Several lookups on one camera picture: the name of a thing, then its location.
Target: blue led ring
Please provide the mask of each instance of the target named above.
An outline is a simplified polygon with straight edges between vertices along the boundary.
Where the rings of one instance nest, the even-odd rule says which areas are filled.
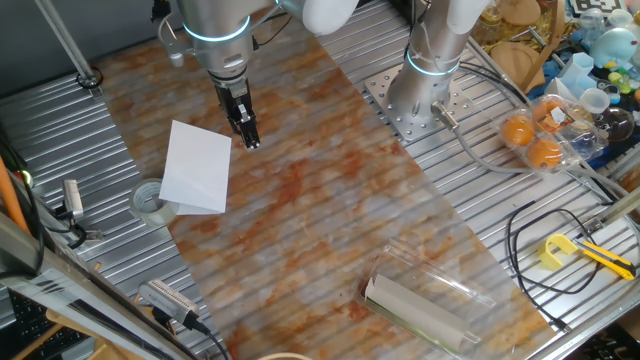
[[[187,30],[189,35],[193,36],[194,38],[196,38],[198,40],[208,41],[208,42],[220,42],[220,41],[233,39],[234,37],[242,34],[247,29],[247,26],[249,26],[250,20],[251,20],[251,16],[248,16],[247,17],[247,21],[244,22],[244,25],[242,25],[240,27],[240,29],[238,29],[237,31],[235,31],[235,32],[233,32],[233,33],[231,33],[229,35],[220,36],[220,37],[209,37],[209,36],[198,35],[198,34],[194,33],[193,31],[189,30],[189,28],[187,27],[186,24],[183,24],[183,25],[184,25],[184,29]]]
[[[432,71],[427,71],[424,70],[420,67],[418,67],[418,65],[416,65],[413,60],[411,59],[411,56],[407,55],[407,59],[409,60],[409,64],[411,64],[411,66],[413,66],[414,69],[420,71],[421,73],[425,74],[425,75],[434,75],[434,76],[441,76],[441,75],[447,75],[447,74],[451,74],[452,72],[458,70],[458,66],[460,66],[460,63],[457,62],[456,66],[454,66],[452,69],[447,70],[445,72],[432,72]]]

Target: orange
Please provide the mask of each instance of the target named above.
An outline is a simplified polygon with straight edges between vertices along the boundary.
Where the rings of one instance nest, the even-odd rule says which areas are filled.
[[[500,134],[509,145],[525,146],[533,140],[533,125],[526,116],[515,115],[502,124]]]
[[[551,114],[551,110],[557,107],[564,110],[564,107],[559,102],[555,100],[544,100],[543,102],[538,104],[535,109],[533,109],[533,121],[539,121],[540,119],[546,117],[547,115]]]
[[[529,145],[527,159],[536,169],[550,170],[562,160],[562,150],[553,140],[538,139]]]

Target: tape roll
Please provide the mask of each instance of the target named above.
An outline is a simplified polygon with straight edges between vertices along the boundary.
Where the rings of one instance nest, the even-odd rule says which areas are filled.
[[[131,213],[149,226],[165,226],[178,213],[177,203],[158,198],[161,186],[162,180],[147,179],[131,191],[129,198]]]

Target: blue plush toy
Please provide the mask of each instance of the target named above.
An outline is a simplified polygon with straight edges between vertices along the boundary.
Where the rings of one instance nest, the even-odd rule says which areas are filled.
[[[596,67],[617,70],[629,63],[637,47],[638,39],[631,31],[615,28],[602,34],[593,43],[589,55]]]

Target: yellow tool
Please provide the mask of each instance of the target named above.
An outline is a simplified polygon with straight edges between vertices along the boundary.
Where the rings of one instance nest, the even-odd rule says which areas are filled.
[[[562,262],[558,260],[551,251],[549,251],[549,245],[551,244],[558,246],[561,251],[567,254],[572,254],[576,250],[582,249],[582,252],[585,255],[615,271],[624,279],[633,280],[636,277],[636,267],[629,260],[625,260],[622,257],[589,242],[572,242],[562,234],[550,236],[544,244],[538,248],[538,257],[540,258],[540,261],[553,271],[559,270],[562,267]]]
[[[592,243],[577,242],[576,244],[582,248],[585,255],[617,272],[624,279],[635,279],[636,267],[629,260],[625,260],[610,251],[607,251],[597,245],[593,245]]]
[[[549,245],[559,247],[560,250],[566,254],[573,254],[578,250],[578,247],[566,236],[562,234],[551,235],[547,241],[538,248],[538,257],[543,264],[547,265],[553,271],[560,270],[563,264],[562,261],[558,260],[558,258],[551,253]]]

